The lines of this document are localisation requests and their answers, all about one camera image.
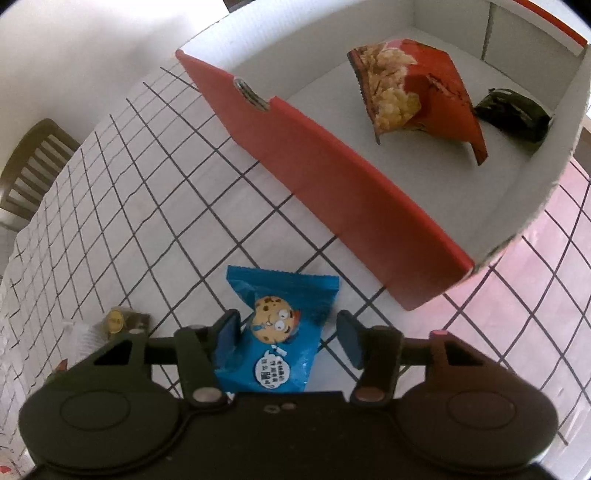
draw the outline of plastic wrapper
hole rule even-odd
[[[537,143],[548,133],[550,116],[532,99],[508,88],[491,88],[476,114],[515,138]]]
[[[225,391],[303,391],[339,278],[228,267],[226,278],[254,312],[216,370]]]
[[[481,165],[486,145],[470,97],[449,55],[414,40],[391,40],[348,53],[376,140],[397,129],[470,142]]]
[[[146,332],[149,321],[150,316],[147,314],[124,307],[113,307],[99,323],[94,325],[84,322],[65,322],[64,329],[69,333],[69,341],[63,370],[82,362],[122,332]]]

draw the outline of white tablecloth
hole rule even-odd
[[[249,313],[225,280],[228,265],[342,278],[335,311],[426,338],[446,328],[541,388],[560,432],[544,460],[574,479],[591,457],[591,200],[573,161],[541,216],[500,261],[405,312],[355,256],[229,138],[176,62],[130,92],[84,142],[17,236],[0,288],[0,446],[30,459],[18,410],[67,356],[64,319],[96,323],[114,305],[150,313],[152,334]],[[348,395],[359,376],[322,335],[309,390]],[[405,371],[401,395],[423,369]],[[174,395],[175,368],[154,379]]]

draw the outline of cartoon cookie character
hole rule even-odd
[[[268,296],[256,301],[251,330],[263,343],[281,343],[296,332],[299,322],[298,310],[279,297]]]

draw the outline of blue snack package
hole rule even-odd
[[[254,312],[236,348],[216,370],[222,388],[303,391],[339,277],[229,266],[226,279]]]

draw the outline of screw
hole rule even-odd
[[[279,405],[265,405],[263,411],[267,413],[279,413],[281,409],[279,408]]]
[[[382,401],[386,394],[376,387],[361,387],[355,390],[355,398],[367,403]]]
[[[202,387],[193,392],[193,398],[199,403],[215,403],[222,395],[221,390],[215,387]]]

